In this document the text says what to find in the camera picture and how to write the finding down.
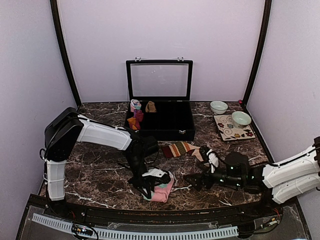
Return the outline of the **pink patterned sock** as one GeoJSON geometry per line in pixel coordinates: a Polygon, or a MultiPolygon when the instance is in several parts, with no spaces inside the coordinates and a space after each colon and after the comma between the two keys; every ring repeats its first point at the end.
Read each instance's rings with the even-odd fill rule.
{"type": "Polygon", "coordinates": [[[160,202],[160,203],[166,203],[168,201],[169,195],[171,193],[173,184],[174,184],[174,176],[169,171],[168,172],[170,176],[170,182],[169,183],[162,183],[158,186],[155,186],[154,192],[151,192],[151,198],[146,198],[144,195],[142,196],[144,200],[150,201],[150,202],[160,202]]]}

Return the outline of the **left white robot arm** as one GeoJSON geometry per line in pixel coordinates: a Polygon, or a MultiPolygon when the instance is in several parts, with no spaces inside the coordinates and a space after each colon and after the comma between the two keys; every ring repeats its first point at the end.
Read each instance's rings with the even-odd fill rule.
{"type": "Polygon", "coordinates": [[[146,200],[166,202],[174,177],[166,170],[146,167],[145,158],[158,152],[157,140],[140,136],[130,128],[115,127],[89,119],[77,113],[73,107],[66,108],[44,130],[45,144],[39,151],[44,160],[43,178],[46,195],[53,201],[51,210],[60,218],[71,213],[65,203],[65,166],[77,142],[93,143],[123,151],[133,176],[129,183],[146,200]]]}

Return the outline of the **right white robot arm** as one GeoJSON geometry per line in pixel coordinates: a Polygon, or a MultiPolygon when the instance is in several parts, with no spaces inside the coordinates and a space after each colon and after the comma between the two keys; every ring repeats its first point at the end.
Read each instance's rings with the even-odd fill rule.
{"type": "Polygon", "coordinates": [[[320,188],[320,139],[313,145],[290,158],[277,163],[251,166],[249,158],[232,151],[225,159],[207,146],[199,149],[204,170],[188,174],[184,179],[197,191],[220,185],[234,190],[242,189],[249,194],[262,194],[264,199],[255,205],[255,213],[266,217],[275,208],[275,203],[320,188]]]}

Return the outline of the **striped brown beige sock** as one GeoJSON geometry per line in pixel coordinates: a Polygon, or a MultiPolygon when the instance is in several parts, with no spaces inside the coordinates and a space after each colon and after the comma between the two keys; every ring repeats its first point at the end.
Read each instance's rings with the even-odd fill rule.
{"type": "Polygon", "coordinates": [[[173,144],[165,145],[162,146],[161,149],[166,158],[176,158],[185,154],[189,154],[196,157],[200,162],[204,162],[204,159],[200,153],[200,147],[185,141],[179,141],[173,144]]]}

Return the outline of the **floral square plate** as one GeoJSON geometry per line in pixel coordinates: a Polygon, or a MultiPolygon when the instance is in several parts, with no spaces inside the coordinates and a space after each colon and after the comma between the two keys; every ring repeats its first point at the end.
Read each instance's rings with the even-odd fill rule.
{"type": "Polygon", "coordinates": [[[213,119],[224,142],[250,140],[256,137],[250,125],[245,128],[236,128],[231,114],[214,115],[213,119]]]}

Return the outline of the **rolled orange sock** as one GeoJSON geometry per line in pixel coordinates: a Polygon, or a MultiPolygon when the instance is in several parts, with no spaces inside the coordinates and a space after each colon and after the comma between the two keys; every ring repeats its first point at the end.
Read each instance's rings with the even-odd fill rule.
{"type": "Polygon", "coordinates": [[[138,118],[136,118],[136,117],[128,118],[128,119],[127,119],[127,122],[128,122],[128,124],[129,124],[129,127],[130,127],[132,130],[138,131],[138,130],[141,129],[140,121],[138,120],[138,118]]]}

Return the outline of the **rolled purple red sock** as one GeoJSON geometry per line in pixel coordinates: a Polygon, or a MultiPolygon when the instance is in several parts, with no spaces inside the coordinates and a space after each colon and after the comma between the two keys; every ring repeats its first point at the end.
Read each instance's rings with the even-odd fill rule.
{"type": "Polygon", "coordinates": [[[142,122],[144,118],[144,113],[142,112],[141,109],[135,109],[133,111],[133,117],[136,118],[138,122],[142,122]]]}

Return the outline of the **near pale green bowl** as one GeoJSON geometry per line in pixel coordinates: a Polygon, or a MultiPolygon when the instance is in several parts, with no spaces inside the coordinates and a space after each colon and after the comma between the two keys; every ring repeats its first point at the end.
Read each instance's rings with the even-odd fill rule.
{"type": "Polygon", "coordinates": [[[235,128],[244,129],[252,122],[252,118],[243,111],[235,111],[231,114],[231,120],[235,128]]]}

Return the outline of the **pale green bowl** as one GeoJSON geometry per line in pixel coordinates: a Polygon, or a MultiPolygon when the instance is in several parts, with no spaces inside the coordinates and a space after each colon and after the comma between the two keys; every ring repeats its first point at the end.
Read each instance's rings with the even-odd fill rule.
{"type": "Polygon", "coordinates": [[[244,129],[252,122],[252,118],[243,111],[235,111],[231,114],[231,120],[235,128],[244,129]]]}
{"type": "Polygon", "coordinates": [[[223,101],[212,101],[210,102],[210,109],[215,115],[222,115],[228,110],[228,105],[223,101]]]}

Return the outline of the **rolled brown sock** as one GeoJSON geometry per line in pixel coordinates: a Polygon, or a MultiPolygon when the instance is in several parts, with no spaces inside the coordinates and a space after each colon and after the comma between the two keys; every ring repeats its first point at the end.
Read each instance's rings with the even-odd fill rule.
{"type": "Polygon", "coordinates": [[[153,101],[149,101],[149,102],[146,104],[145,112],[146,112],[146,113],[156,113],[156,112],[157,112],[155,103],[154,103],[153,101]]]}

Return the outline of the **far pale green bowl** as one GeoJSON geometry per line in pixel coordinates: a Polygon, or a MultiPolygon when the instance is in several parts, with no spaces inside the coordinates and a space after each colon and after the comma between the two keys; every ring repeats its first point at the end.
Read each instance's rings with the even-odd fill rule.
{"type": "Polygon", "coordinates": [[[223,101],[212,101],[210,102],[210,109],[215,115],[222,115],[228,110],[228,105],[223,101]]]}

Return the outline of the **small circuit board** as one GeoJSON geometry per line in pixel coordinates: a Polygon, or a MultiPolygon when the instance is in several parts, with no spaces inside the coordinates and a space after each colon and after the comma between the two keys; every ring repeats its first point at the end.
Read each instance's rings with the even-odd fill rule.
{"type": "Polygon", "coordinates": [[[82,225],[76,225],[76,224],[71,227],[71,231],[74,234],[82,235],[82,236],[92,236],[94,233],[90,228],[87,228],[82,225]]]}

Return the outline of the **rolled pink white sock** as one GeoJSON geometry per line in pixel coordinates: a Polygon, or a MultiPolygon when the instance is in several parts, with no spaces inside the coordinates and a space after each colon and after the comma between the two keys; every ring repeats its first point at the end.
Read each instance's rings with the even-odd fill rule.
{"type": "Polygon", "coordinates": [[[134,112],[135,110],[140,110],[141,109],[141,103],[140,103],[140,101],[139,100],[137,100],[137,99],[132,99],[131,101],[130,101],[130,111],[131,112],[134,112]]]}

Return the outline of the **black glass-lid storage box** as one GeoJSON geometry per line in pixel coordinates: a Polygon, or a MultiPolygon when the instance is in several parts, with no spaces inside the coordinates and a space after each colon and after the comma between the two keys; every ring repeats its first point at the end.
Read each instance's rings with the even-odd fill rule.
{"type": "Polygon", "coordinates": [[[129,99],[139,100],[144,113],[137,132],[158,141],[193,141],[195,124],[191,109],[193,61],[135,59],[126,61],[129,99]],[[149,101],[157,112],[146,112],[149,101]]]}

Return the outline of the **left black frame post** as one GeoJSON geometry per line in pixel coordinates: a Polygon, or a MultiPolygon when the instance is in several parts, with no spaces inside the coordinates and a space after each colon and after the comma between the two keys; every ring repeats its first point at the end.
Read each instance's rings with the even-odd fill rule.
{"type": "Polygon", "coordinates": [[[50,2],[50,9],[51,9],[52,20],[53,20],[53,25],[55,29],[56,39],[57,39],[62,63],[64,66],[64,70],[66,73],[67,81],[68,81],[73,99],[75,101],[75,104],[79,108],[82,105],[82,101],[76,86],[76,81],[72,72],[69,56],[67,53],[67,47],[66,47],[61,19],[60,19],[58,1],[50,0],[49,2],[50,2]]]}

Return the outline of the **black frame post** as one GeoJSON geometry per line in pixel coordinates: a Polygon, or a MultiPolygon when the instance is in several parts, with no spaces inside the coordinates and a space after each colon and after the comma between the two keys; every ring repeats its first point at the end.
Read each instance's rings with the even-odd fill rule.
{"type": "Polygon", "coordinates": [[[242,107],[246,108],[254,87],[254,83],[256,80],[256,76],[258,73],[258,69],[260,66],[265,40],[267,36],[268,26],[269,26],[269,20],[271,15],[271,8],[272,8],[272,0],[265,0],[264,1],[264,9],[263,9],[263,15],[262,15],[262,21],[261,21],[261,27],[259,32],[259,38],[257,42],[257,47],[254,55],[254,60],[252,64],[252,68],[250,71],[248,83],[244,92],[244,96],[242,99],[242,107]]]}
{"type": "Polygon", "coordinates": [[[75,104],[79,108],[82,105],[82,101],[76,86],[76,81],[72,72],[69,56],[67,53],[67,47],[66,47],[61,19],[60,19],[58,1],[50,0],[49,2],[50,2],[50,9],[51,9],[52,20],[53,20],[53,25],[55,29],[56,39],[57,39],[62,63],[64,66],[64,70],[66,73],[67,81],[68,81],[73,99],[75,101],[75,104]]]}

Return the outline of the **right black frame post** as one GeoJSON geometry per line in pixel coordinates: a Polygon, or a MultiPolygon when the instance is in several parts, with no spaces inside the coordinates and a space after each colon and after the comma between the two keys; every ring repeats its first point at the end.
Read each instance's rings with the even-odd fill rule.
{"type": "Polygon", "coordinates": [[[265,40],[267,36],[268,26],[269,26],[269,20],[271,15],[271,8],[272,8],[272,0],[265,0],[264,1],[264,9],[263,9],[263,15],[262,15],[262,21],[261,21],[261,27],[259,32],[259,38],[257,42],[257,47],[254,55],[254,60],[252,64],[252,68],[250,71],[248,83],[244,92],[244,96],[242,99],[242,107],[246,108],[254,87],[254,83],[256,80],[256,76],[258,73],[258,69],[260,66],[265,40]]]}

